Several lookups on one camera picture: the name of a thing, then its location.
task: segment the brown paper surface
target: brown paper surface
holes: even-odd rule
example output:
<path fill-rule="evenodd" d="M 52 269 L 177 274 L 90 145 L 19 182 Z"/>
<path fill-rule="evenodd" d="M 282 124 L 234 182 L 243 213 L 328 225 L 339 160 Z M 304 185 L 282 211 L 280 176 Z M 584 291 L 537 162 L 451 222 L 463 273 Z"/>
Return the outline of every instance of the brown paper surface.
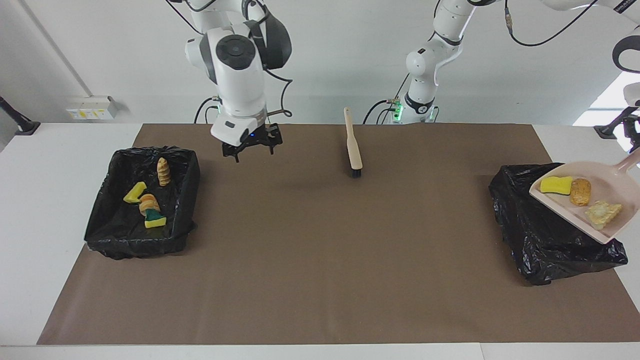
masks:
<path fill-rule="evenodd" d="M 282 134 L 236 164 L 209 126 L 144 125 L 135 146 L 197 152 L 198 229 L 153 259 L 83 249 L 38 343 L 640 341 L 615 271 L 528 286 L 502 243 L 488 185 L 550 162 L 531 126 L 356 126 L 360 179 L 344 126 Z"/>

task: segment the white power outlet box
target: white power outlet box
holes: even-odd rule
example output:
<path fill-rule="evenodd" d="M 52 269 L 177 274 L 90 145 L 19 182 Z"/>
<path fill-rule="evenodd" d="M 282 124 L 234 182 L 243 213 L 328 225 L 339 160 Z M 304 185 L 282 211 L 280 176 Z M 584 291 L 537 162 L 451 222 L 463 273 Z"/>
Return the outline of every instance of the white power outlet box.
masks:
<path fill-rule="evenodd" d="M 92 96 L 74 99 L 67 112 L 74 120 L 113 120 L 118 113 L 110 96 Z"/>

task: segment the black trash bag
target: black trash bag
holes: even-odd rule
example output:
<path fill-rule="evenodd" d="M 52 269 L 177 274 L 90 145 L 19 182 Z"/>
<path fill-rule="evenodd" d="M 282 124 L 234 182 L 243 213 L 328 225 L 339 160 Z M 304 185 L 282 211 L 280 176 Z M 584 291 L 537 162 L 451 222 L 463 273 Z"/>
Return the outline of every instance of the black trash bag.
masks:
<path fill-rule="evenodd" d="M 160 187 L 157 161 L 167 160 L 171 182 Z M 160 205 L 166 225 L 145 228 L 137 204 L 123 201 L 138 182 L 147 185 Z M 195 227 L 192 217 L 200 182 L 195 151 L 178 147 L 144 147 L 118 150 L 109 164 L 86 227 L 89 249 L 112 259 L 145 258 L 182 251 L 188 233 Z"/>
<path fill-rule="evenodd" d="M 533 285 L 628 262 L 618 240 L 597 242 L 529 195 L 537 179 L 560 165 L 503 166 L 489 186 L 502 239 L 518 271 Z"/>

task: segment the white robotic arm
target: white robotic arm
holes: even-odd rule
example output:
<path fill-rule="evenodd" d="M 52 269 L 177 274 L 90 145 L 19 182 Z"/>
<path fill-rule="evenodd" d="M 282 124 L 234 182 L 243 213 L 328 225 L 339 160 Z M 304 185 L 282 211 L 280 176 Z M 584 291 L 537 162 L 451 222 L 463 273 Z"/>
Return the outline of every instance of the white robotic arm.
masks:
<path fill-rule="evenodd" d="M 540 0 L 555 10 L 571 10 L 589 6 L 590 0 Z M 438 90 L 438 70 L 455 60 L 462 52 L 462 38 L 471 16 L 478 6 L 486 6 L 496 0 L 441 0 L 433 21 L 431 38 L 406 58 L 406 66 L 412 79 L 409 90 L 400 98 L 399 111 L 392 118 L 393 124 L 425 122 Z M 612 8 L 636 24 L 640 24 L 640 1 L 599 0 L 597 5 Z M 640 28 L 620 40 L 613 51 L 613 61 L 621 70 L 635 70 L 640 65 Z M 629 106 L 640 106 L 640 85 L 625 89 Z"/>
<path fill-rule="evenodd" d="M 188 0 L 188 5 L 203 35 L 189 40 L 185 53 L 218 86 L 220 114 L 211 134 L 223 142 L 223 155 L 237 160 L 245 147 L 258 144 L 273 153 L 282 137 L 277 125 L 265 126 L 263 70 L 279 69 L 289 59 L 287 30 L 257 0 Z M 231 24 L 227 12 L 241 13 L 247 21 Z"/>

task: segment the pink dustpan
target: pink dustpan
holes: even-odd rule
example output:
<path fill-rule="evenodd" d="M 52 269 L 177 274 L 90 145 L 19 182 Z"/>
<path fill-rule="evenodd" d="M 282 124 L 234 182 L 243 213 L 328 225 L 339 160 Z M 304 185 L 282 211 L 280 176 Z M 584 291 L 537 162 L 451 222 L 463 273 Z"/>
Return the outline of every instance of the pink dustpan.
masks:
<path fill-rule="evenodd" d="M 640 208 L 640 185 L 627 174 L 627 171 L 640 162 L 640 150 L 634 151 L 617 165 L 604 165 L 593 161 L 579 161 L 557 167 L 538 179 L 529 193 L 600 243 L 608 243 L 631 221 Z M 591 199 L 587 206 L 576 206 L 569 196 L 541 193 L 540 183 L 549 176 L 572 176 L 591 182 Z M 622 211 L 604 229 L 596 230 L 591 226 L 585 211 L 596 201 L 604 200 L 609 204 L 622 204 Z"/>

